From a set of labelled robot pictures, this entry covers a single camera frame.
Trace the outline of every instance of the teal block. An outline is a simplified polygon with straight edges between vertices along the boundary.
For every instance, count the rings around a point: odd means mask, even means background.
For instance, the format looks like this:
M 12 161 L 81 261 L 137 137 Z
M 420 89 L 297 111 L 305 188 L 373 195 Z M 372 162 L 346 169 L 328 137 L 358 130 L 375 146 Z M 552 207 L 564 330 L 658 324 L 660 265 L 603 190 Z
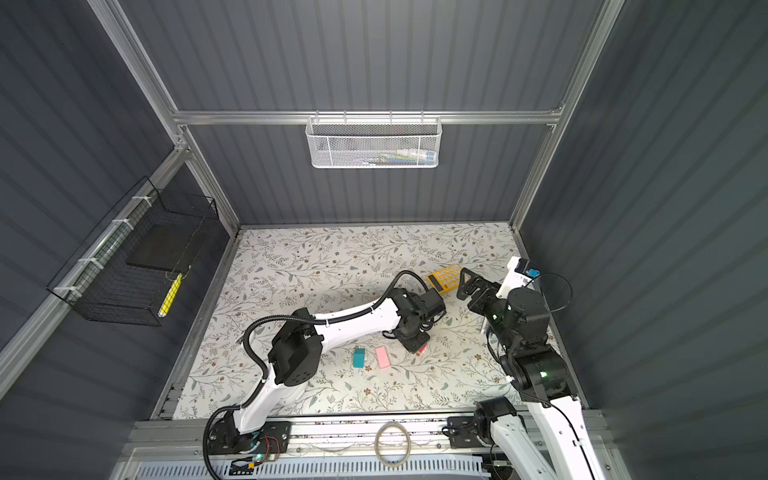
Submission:
M 355 349 L 352 356 L 352 366 L 361 369 L 366 365 L 366 349 Z

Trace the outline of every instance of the floral pattern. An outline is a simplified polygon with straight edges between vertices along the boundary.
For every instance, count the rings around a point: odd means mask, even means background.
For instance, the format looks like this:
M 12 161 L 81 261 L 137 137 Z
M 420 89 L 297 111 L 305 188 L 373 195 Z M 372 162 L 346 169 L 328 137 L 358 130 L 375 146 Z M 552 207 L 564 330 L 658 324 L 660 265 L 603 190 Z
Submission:
M 259 379 L 259 368 L 240 343 L 243 330 L 256 319 L 304 306 L 328 313 L 369 302 L 404 269 L 426 278 L 458 263 L 501 280 L 517 251 L 506 223 L 286 228 L 241 235 L 176 419 L 206 418 L 219 406 L 239 401 Z M 400 285 L 421 290 L 409 277 Z M 299 400 L 272 414 L 445 409 L 500 395 L 519 402 L 488 354 L 482 318 L 467 310 L 455 290 L 443 298 L 447 313 L 429 331 L 423 353 L 411 354 L 381 335 L 361 337 L 324 355 Z M 281 325 L 256 330 L 253 349 L 262 358 Z M 374 351 L 379 346 L 389 353 L 387 369 L 379 368 Z M 366 350 L 361 369 L 352 367 L 357 348 Z

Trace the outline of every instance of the pink eraser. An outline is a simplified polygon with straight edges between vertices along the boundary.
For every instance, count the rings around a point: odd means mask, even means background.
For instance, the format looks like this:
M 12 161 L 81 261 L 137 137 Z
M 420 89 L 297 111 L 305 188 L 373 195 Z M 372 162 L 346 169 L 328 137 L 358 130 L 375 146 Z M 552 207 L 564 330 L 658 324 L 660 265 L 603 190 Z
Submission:
M 376 358 L 379 359 L 379 368 L 385 369 L 389 366 L 389 356 L 386 354 L 386 347 L 380 346 L 376 349 Z

